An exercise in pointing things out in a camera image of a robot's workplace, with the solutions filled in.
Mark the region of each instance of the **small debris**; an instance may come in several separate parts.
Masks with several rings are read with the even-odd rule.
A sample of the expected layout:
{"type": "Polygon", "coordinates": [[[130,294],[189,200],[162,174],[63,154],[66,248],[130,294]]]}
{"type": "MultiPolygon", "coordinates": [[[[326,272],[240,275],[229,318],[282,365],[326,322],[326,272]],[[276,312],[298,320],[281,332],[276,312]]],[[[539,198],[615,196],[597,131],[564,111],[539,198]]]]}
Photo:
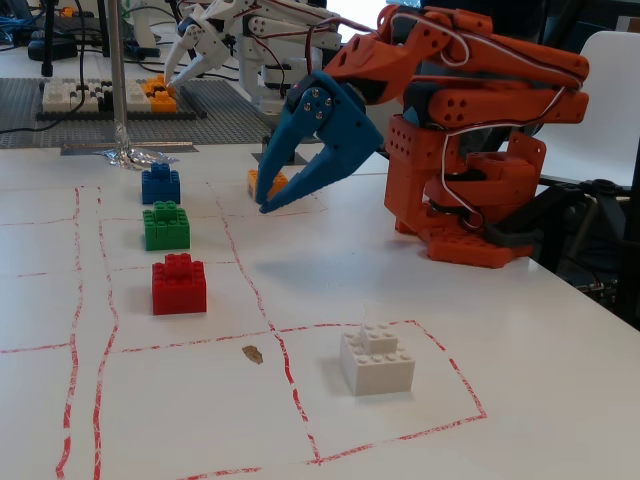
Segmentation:
{"type": "Polygon", "coordinates": [[[249,345],[247,347],[242,348],[242,352],[246,355],[246,357],[251,360],[253,363],[257,363],[260,365],[262,363],[262,354],[260,351],[254,347],[253,345],[249,345]]]}

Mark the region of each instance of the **white cable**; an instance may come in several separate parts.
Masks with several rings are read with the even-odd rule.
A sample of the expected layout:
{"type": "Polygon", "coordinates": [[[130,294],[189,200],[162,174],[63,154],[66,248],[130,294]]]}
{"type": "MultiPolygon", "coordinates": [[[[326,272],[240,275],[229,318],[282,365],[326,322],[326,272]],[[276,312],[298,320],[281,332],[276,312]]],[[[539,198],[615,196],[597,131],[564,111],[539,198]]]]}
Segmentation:
{"type": "MultiPolygon", "coordinates": [[[[553,100],[551,100],[551,103],[549,103],[549,105],[547,105],[547,108],[544,109],[544,111],[539,115],[538,118],[540,117],[544,117],[549,110],[551,110],[556,103],[558,102],[558,100],[560,99],[560,96],[565,92],[565,87],[562,87],[560,90],[558,90],[558,93],[553,97],[553,100]]],[[[446,170],[446,164],[447,164],[447,146],[449,145],[449,138],[451,137],[455,137],[458,135],[462,135],[463,133],[469,133],[469,132],[473,132],[476,130],[484,130],[486,128],[500,128],[500,127],[524,127],[525,125],[529,125],[532,122],[520,122],[520,123],[500,123],[500,124],[491,124],[491,125],[476,125],[474,127],[469,127],[469,128],[465,128],[462,130],[458,130],[454,133],[448,134],[445,139],[444,139],[444,145],[442,147],[442,169],[440,172],[440,181],[442,183],[442,186],[444,187],[445,191],[451,195],[460,205],[462,205],[464,208],[466,208],[468,211],[470,211],[471,213],[475,213],[477,215],[480,215],[480,213],[475,210],[473,207],[471,207],[470,205],[468,205],[462,198],[460,198],[458,195],[456,195],[453,190],[451,190],[449,188],[449,186],[447,185],[447,181],[445,179],[445,170],[446,170]]],[[[471,225],[469,222],[467,222],[467,220],[463,217],[462,221],[464,223],[467,224],[468,227],[470,228],[478,228],[475,227],[473,225],[471,225]]]]}
{"type": "Polygon", "coordinates": [[[562,70],[560,68],[555,68],[553,66],[546,66],[546,65],[544,65],[544,62],[531,61],[526,56],[520,55],[517,52],[513,52],[510,49],[500,45],[499,42],[496,42],[494,40],[490,40],[490,39],[488,39],[486,37],[483,37],[481,35],[476,35],[476,34],[473,34],[473,33],[461,33],[461,34],[458,34],[455,30],[452,30],[449,27],[441,25],[438,22],[436,22],[434,20],[431,20],[431,19],[429,19],[427,17],[421,17],[421,16],[412,15],[412,14],[408,14],[408,13],[396,13],[391,20],[393,21],[393,19],[395,19],[397,17],[408,18],[408,19],[415,20],[417,22],[423,23],[425,25],[429,25],[430,27],[433,27],[436,30],[439,30],[440,32],[447,33],[447,34],[451,35],[453,38],[455,38],[456,40],[458,40],[458,42],[460,43],[460,45],[462,45],[462,48],[464,49],[464,59],[463,60],[461,60],[460,62],[452,62],[451,60],[449,60],[443,54],[443,52],[440,52],[440,58],[441,58],[442,62],[445,63],[449,67],[462,67],[462,66],[466,65],[469,62],[469,59],[471,58],[471,51],[469,49],[469,44],[467,43],[466,39],[473,39],[473,40],[476,40],[476,41],[478,41],[480,43],[484,43],[485,45],[489,45],[490,47],[493,47],[496,50],[499,50],[502,53],[505,53],[505,54],[509,55],[510,57],[515,58],[515,59],[519,60],[520,62],[526,63],[527,65],[531,65],[531,66],[533,66],[533,67],[535,67],[535,68],[537,68],[539,70],[544,70],[544,71],[547,71],[547,72],[553,72],[553,73],[557,73],[559,75],[563,75],[565,77],[571,78],[572,80],[574,80],[578,84],[578,90],[580,90],[582,88],[582,79],[580,79],[580,77],[578,77],[577,75],[573,75],[570,72],[567,72],[567,71],[562,70]]]}
{"type": "Polygon", "coordinates": [[[547,72],[553,72],[553,73],[558,73],[560,75],[564,75],[565,77],[569,77],[573,80],[575,80],[575,82],[578,84],[578,90],[580,90],[582,88],[582,80],[576,76],[571,74],[570,72],[567,72],[565,70],[561,70],[559,68],[554,68],[551,66],[544,66],[544,65],[540,65],[537,62],[532,62],[531,60],[529,60],[527,57],[519,55],[516,52],[513,52],[511,50],[509,50],[508,48],[503,47],[502,45],[500,45],[499,42],[495,42],[493,40],[489,40],[488,38],[485,38],[481,35],[475,35],[473,33],[463,33],[462,34],[463,37],[465,38],[473,38],[474,40],[480,42],[480,43],[484,43],[485,45],[489,45],[490,47],[495,48],[496,50],[500,50],[502,53],[506,53],[507,55],[509,55],[512,58],[515,58],[517,60],[520,60],[523,63],[526,63],[527,65],[531,65],[534,66],[536,68],[538,68],[539,70],[545,70],[547,72]]]}
{"type": "Polygon", "coordinates": [[[436,30],[446,33],[448,35],[451,35],[453,38],[455,38],[456,40],[458,40],[458,42],[460,42],[460,45],[462,45],[462,48],[464,49],[464,60],[460,61],[460,62],[451,62],[450,60],[448,60],[442,52],[440,52],[440,58],[442,59],[442,61],[444,63],[446,63],[448,66],[450,67],[461,67],[463,65],[465,65],[469,59],[471,58],[471,51],[469,50],[469,45],[467,44],[467,42],[465,41],[464,38],[462,38],[462,36],[460,34],[458,34],[455,30],[452,30],[448,27],[445,27],[444,25],[439,24],[438,22],[431,20],[427,17],[420,17],[417,15],[411,15],[408,13],[396,13],[393,18],[391,19],[391,21],[393,22],[393,20],[395,20],[396,18],[408,18],[410,20],[416,20],[417,22],[423,23],[425,25],[429,25],[432,28],[435,28],[436,30]]]}

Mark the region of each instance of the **white lego brick on baseplate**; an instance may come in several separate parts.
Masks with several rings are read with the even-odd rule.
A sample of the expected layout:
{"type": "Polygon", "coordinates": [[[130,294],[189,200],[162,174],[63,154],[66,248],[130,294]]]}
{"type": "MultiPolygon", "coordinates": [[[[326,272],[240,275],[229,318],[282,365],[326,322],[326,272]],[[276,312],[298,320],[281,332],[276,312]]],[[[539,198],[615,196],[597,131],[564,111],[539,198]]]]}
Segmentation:
{"type": "Polygon", "coordinates": [[[365,323],[360,327],[360,339],[367,355],[395,353],[398,345],[393,328],[384,323],[365,323]]]}
{"type": "Polygon", "coordinates": [[[340,366],[353,395],[411,391],[415,360],[402,344],[396,345],[395,353],[367,355],[360,335],[345,333],[340,366]]]}

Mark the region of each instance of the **blue lego brick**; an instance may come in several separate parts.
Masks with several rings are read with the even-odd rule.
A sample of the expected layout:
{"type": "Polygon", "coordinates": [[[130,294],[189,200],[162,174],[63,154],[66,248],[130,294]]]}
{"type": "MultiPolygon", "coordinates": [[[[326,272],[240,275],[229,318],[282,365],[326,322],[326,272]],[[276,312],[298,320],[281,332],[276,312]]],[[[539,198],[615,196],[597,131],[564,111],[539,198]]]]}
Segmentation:
{"type": "Polygon", "coordinates": [[[180,175],[169,170],[167,164],[154,163],[150,172],[142,172],[142,203],[150,205],[169,200],[180,203],[180,175]]]}

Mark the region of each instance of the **stacked lego bricks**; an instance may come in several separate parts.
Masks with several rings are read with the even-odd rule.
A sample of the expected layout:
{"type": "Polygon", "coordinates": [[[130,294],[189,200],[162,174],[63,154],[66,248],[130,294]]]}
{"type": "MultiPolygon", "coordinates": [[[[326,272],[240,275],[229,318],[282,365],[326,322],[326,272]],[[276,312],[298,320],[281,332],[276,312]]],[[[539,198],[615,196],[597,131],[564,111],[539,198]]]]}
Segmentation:
{"type": "Polygon", "coordinates": [[[188,250],[191,246],[187,213],[175,202],[156,202],[152,210],[142,213],[145,248],[154,250],[188,250]]]}
{"type": "Polygon", "coordinates": [[[364,324],[344,333],[340,366],[356,396],[411,391],[415,360],[389,325],[364,324]]]}
{"type": "Polygon", "coordinates": [[[167,255],[165,263],[153,265],[154,315],[203,313],[207,311],[207,281],[202,262],[191,255],[167,255]]]}
{"type": "Polygon", "coordinates": [[[166,163],[154,163],[142,172],[142,204],[169,201],[180,203],[180,175],[166,163]]]}
{"type": "MultiPolygon", "coordinates": [[[[176,92],[167,87],[162,75],[148,80],[127,80],[127,114],[131,120],[194,120],[194,112],[178,111],[176,92]]],[[[113,118],[113,84],[110,80],[86,80],[85,100],[73,118],[103,120],[113,118]]],[[[55,120],[80,105],[79,80],[53,78],[44,85],[42,113],[38,120],[55,120]]]]}

